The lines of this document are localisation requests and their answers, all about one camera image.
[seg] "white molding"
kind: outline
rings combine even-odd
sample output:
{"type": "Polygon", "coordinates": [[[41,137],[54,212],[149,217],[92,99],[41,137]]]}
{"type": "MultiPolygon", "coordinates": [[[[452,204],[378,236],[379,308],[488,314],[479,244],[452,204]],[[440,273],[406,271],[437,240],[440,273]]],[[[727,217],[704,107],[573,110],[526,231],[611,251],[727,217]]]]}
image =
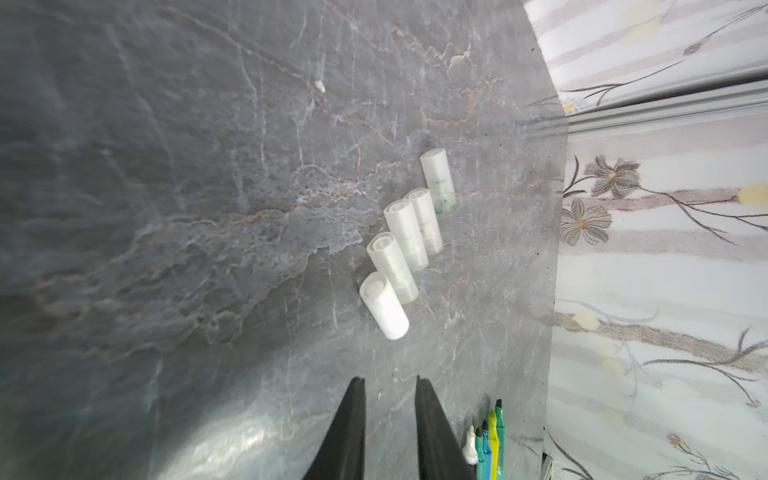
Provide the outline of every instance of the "white molding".
{"type": "Polygon", "coordinates": [[[568,141],[768,113],[768,80],[568,117],[568,141]]]}

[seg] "blue marker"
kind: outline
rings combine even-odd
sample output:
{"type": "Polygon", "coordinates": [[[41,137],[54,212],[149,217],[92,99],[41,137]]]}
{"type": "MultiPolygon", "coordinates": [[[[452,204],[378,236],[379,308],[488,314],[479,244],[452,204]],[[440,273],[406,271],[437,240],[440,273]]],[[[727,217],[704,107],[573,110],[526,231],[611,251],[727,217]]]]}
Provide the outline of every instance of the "blue marker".
{"type": "Polygon", "coordinates": [[[491,451],[491,443],[489,436],[491,435],[488,430],[488,420],[482,421],[482,452],[485,457],[485,480],[491,480],[491,465],[493,464],[493,452],[491,451]]]}

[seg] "green marker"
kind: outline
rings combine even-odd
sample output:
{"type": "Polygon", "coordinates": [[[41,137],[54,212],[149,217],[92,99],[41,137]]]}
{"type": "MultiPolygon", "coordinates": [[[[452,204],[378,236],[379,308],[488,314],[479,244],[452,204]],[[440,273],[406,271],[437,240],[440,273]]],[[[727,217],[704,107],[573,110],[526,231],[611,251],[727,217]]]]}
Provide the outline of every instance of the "green marker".
{"type": "Polygon", "coordinates": [[[477,480],[485,480],[485,454],[482,452],[482,430],[475,430],[475,450],[478,451],[477,480]]]}
{"type": "Polygon", "coordinates": [[[502,399],[496,400],[496,432],[498,433],[498,467],[496,478],[504,480],[504,418],[502,417],[502,399]]]}

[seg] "white cylinder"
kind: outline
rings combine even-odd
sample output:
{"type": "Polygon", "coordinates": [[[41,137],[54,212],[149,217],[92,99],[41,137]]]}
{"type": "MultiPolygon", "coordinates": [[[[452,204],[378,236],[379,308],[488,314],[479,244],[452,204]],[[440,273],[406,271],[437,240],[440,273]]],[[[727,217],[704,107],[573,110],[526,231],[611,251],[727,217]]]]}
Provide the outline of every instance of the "white cylinder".
{"type": "Polygon", "coordinates": [[[408,268],[416,272],[429,265],[427,250],[424,247],[422,232],[413,205],[407,200],[396,200],[384,209],[384,217],[389,231],[394,233],[408,268]]]}
{"type": "Polygon", "coordinates": [[[427,255],[434,255],[442,252],[442,236],[440,227],[437,224],[437,215],[435,207],[432,204],[432,196],[426,188],[417,188],[406,194],[406,200],[413,205],[413,211],[416,213],[416,219],[419,221],[419,229],[422,232],[424,248],[427,255]]]}
{"type": "Polygon", "coordinates": [[[456,194],[453,191],[451,169],[448,166],[445,148],[434,148],[426,152],[421,156],[421,161],[435,212],[446,214],[456,210],[456,194]]]}
{"type": "Polygon", "coordinates": [[[408,317],[386,275],[380,272],[368,275],[360,285],[360,296],[385,337],[397,340],[406,334],[410,326],[408,317]]]}
{"type": "Polygon", "coordinates": [[[366,250],[376,269],[389,279],[400,303],[405,305],[419,298],[419,289],[392,232],[373,237],[366,250]]]}

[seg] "wall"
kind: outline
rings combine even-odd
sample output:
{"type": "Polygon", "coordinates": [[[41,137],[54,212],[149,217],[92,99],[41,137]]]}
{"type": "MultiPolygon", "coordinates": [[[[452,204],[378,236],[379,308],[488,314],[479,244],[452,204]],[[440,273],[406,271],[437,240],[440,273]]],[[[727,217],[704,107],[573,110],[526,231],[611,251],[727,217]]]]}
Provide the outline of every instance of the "wall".
{"type": "Polygon", "coordinates": [[[768,472],[766,104],[569,135],[557,477],[768,472]]]}
{"type": "Polygon", "coordinates": [[[560,108],[522,6],[5,2],[0,477],[299,478],[366,378],[366,478],[505,400],[541,458],[560,108]],[[358,285],[448,150],[459,208],[408,335],[358,285]]]}
{"type": "Polygon", "coordinates": [[[763,0],[526,0],[525,11],[566,115],[768,74],[763,0]]]}

